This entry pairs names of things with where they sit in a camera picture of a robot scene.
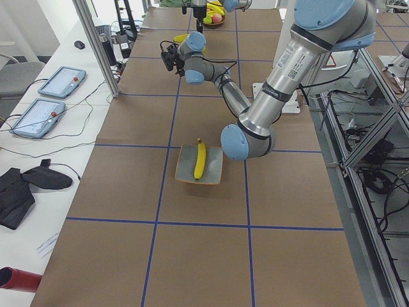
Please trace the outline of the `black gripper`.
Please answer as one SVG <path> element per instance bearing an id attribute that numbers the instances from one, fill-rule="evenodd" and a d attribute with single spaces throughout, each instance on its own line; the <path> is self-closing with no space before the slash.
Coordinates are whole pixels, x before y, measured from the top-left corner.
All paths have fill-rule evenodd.
<path id="1" fill-rule="evenodd" d="M 192 5 L 193 16 L 196 18 L 196 31 L 203 32 L 203 19 L 206 17 L 206 5 Z"/>

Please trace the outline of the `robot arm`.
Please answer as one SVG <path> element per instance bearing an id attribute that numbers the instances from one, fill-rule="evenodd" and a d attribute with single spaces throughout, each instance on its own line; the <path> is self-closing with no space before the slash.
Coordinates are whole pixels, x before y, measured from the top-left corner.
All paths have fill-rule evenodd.
<path id="1" fill-rule="evenodd" d="M 232 160 L 262 157 L 275 146 L 273 122 L 317 58 L 326 52 L 357 50 L 375 36 L 373 1 L 296 1 L 290 40 L 252 102 L 230 78 L 226 67 L 204 60 L 205 36 L 192 32 L 178 46 L 188 84 L 214 83 L 236 123 L 220 135 L 223 152 Z"/>
<path id="2" fill-rule="evenodd" d="M 213 22 L 213 18 L 210 17 L 212 10 L 220 15 L 220 21 L 216 22 L 216 24 L 220 24 L 225 12 L 245 11 L 251 3 L 252 1 L 188 1 L 186 6 L 192 8 L 193 16 L 196 18 L 196 29 L 202 33 L 206 21 L 210 24 Z"/>

